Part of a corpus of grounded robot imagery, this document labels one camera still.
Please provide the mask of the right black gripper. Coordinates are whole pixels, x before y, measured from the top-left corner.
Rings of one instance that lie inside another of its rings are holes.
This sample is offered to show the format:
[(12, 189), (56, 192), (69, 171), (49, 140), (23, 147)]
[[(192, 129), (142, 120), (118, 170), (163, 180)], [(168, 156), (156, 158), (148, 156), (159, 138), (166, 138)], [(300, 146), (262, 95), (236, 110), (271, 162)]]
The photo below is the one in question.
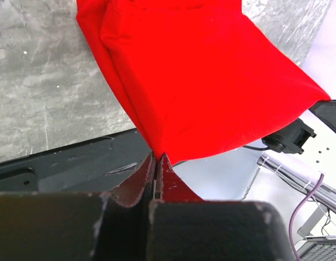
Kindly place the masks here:
[[(320, 119), (336, 134), (336, 100), (315, 103), (309, 111)], [(286, 127), (262, 138), (268, 149), (277, 153), (302, 154), (302, 146), (316, 133), (301, 119), (297, 119)]]

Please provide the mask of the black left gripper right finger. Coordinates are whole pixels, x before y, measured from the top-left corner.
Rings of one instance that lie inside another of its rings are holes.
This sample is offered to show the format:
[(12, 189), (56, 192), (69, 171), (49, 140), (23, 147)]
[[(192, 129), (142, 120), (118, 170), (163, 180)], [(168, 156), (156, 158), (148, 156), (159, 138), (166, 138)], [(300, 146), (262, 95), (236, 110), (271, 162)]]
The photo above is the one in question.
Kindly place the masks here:
[(148, 209), (147, 260), (294, 260), (279, 212), (261, 201), (204, 201), (167, 155)]

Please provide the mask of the bright red t-shirt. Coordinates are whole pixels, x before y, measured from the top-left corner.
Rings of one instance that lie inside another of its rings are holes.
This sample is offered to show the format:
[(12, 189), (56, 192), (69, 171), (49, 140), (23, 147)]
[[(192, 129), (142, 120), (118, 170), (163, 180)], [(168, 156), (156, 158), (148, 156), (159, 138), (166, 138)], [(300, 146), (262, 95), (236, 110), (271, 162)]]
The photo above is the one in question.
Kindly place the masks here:
[(240, 1), (78, 1), (76, 19), (117, 100), (171, 163), (247, 145), (330, 99)]

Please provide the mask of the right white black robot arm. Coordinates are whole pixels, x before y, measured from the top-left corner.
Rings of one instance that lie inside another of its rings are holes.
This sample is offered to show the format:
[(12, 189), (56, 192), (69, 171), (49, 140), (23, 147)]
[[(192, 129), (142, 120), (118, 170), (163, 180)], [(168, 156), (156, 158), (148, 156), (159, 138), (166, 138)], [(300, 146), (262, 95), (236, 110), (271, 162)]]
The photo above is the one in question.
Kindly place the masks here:
[[(323, 172), (324, 183), (336, 189), (336, 133), (310, 111), (301, 118), (317, 133), (315, 138), (308, 139), (303, 145), (304, 152), (301, 155), (270, 152), (270, 156), (278, 159), (285, 167), (314, 177)], [(262, 151), (246, 148), (231, 152), (234, 157), (231, 162), (235, 164), (235, 182), (228, 189), (230, 198), (269, 200), (284, 194), (300, 197), (301, 193), (282, 181), (277, 171), (271, 172), (257, 165), (262, 154)]]

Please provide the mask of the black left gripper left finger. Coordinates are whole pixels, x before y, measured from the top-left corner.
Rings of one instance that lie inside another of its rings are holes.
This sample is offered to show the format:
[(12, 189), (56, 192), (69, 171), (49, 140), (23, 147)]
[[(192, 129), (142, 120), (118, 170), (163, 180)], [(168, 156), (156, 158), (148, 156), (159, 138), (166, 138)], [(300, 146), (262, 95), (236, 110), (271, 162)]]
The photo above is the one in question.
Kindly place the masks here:
[(154, 156), (111, 190), (0, 192), (0, 260), (144, 260)]

